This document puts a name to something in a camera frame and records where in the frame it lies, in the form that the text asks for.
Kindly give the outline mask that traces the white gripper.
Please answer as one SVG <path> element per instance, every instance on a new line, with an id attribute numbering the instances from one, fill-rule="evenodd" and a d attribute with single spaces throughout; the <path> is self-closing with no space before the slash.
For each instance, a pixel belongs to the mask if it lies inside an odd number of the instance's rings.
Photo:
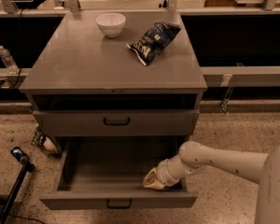
<path id="1" fill-rule="evenodd" d="M 161 190 L 172 187 L 179 182 L 168 169 L 168 159 L 161 161 L 156 168 L 152 168 L 143 180 L 146 189 Z"/>

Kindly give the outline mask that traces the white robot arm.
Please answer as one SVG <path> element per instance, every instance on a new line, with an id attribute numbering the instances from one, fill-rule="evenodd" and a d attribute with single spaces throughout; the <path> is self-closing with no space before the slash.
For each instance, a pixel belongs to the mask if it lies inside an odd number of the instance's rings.
<path id="1" fill-rule="evenodd" d="M 207 166 L 258 184 L 255 224 L 280 224 L 280 145 L 266 154 L 217 149 L 188 141 L 175 156 L 152 168 L 143 185 L 147 189 L 171 187 Z"/>

